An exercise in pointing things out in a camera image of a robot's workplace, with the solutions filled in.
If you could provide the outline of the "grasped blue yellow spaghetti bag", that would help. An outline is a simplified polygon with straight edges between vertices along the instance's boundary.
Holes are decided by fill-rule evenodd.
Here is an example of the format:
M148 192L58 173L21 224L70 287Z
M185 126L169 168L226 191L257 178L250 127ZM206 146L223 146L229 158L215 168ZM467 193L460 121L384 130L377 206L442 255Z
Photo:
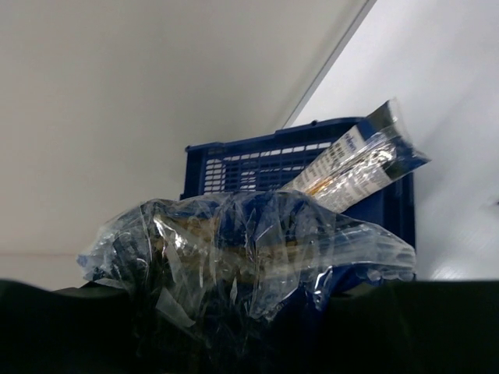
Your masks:
M77 262L87 280L152 298L191 328L213 291L249 318L272 319L298 290L322 309L338 269L369 281L411 280L416 252L380 225L299 192L230 192L146 201L109 221Z

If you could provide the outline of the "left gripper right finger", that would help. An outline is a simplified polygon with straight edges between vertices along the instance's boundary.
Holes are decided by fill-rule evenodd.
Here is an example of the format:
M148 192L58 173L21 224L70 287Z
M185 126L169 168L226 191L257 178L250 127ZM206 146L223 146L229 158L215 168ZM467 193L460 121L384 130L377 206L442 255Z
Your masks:
M330 300L316 373L496 373L498 282L385 284Z

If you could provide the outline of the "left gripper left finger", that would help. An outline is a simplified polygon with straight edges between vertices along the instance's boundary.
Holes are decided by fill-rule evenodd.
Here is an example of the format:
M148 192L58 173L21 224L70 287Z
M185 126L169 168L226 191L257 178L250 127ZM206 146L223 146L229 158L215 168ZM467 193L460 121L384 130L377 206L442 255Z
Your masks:
M117 288L49 291L1 281L3 373L156 373L136 355L132 305Z

